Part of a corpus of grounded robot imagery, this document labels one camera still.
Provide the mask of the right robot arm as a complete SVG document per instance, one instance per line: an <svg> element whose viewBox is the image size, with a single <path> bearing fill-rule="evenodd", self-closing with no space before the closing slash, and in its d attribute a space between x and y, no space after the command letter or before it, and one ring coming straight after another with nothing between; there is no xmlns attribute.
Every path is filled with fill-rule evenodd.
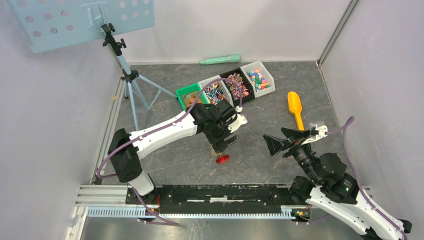
<svg viewBox="0 0 424 240"><path fill-rule="evenodd" d="M311 143L327 137L326 125L309 130L282 127L285 138L264 134L271 156L283 153L293 157L306 174L296 176L288 189L289 199L295 204L315 206L342 221L365 240L405 240L412 230L408 220L391 216L371 199L359 181L346 172L347 165L336 153L319 157Z"/></svg>

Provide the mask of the clear plastic jar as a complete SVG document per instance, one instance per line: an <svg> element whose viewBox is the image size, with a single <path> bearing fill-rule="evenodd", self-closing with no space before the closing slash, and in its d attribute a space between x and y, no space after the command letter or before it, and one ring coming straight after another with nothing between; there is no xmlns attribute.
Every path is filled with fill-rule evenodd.
<svg viewBox="0 0 424 240"><path fill-rule="evenodd" d="M220 158L222 156L221 152L216 152L213 148L210 149L210 154L213 158Z"/></svg>

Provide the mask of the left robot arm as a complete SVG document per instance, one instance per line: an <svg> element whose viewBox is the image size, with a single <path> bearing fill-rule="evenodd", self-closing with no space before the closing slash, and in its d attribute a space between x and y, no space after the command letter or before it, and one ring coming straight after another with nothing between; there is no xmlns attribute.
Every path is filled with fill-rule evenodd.
<svg viewBox="0 0 424 240"><path fill-rule="evenodd" d="M163 146L198 134L205 135L215 153L222 153L238 140L236 130L248 122L241 111L241 107L234 107L227 100L195 103L150 128L133 132L119 129L112 137L106 159L112 163L118 180L134 188L145 204L151 204L157 198L157 190L141 160Z"/></svg>

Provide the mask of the red jar lid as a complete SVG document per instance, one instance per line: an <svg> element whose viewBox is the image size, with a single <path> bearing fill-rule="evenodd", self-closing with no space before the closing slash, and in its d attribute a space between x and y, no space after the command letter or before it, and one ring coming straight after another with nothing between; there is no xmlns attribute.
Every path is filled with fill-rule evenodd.
<svg viewBox="0 0 424 240"><path fill-rule="evenodd" d="M228 154L227 155L222 155L219 158L217 158L215 160L215 162L217 164L225 164L225 163L227 163L229 161L229 159L230 159L230 156Z"/></svg>

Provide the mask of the yellow plastic scoop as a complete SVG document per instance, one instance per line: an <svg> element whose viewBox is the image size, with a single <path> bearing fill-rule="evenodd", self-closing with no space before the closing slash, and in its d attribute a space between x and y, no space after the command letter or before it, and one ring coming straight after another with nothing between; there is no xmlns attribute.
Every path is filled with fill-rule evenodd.
<svg viewBox="0 0 424 240"><path fill-rule="evenodd" d="M297 129L300 131L304 131L305 128L301 116L303 107L299 95L294 91L290 91L287 94L287 101L289 112L294 116Z"/></svg>

